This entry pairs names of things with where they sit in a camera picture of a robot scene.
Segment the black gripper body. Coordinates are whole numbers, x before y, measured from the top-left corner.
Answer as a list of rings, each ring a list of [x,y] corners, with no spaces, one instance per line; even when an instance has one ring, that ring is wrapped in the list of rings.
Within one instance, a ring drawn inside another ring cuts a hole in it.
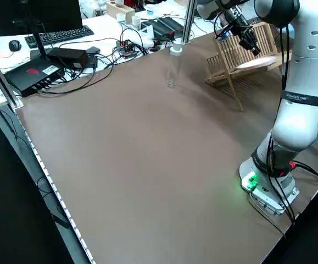
[[[241,39],[253,38],[252,26],[249,25],[244,15],[239,9],[229,9],[226,11],[227,31]]]

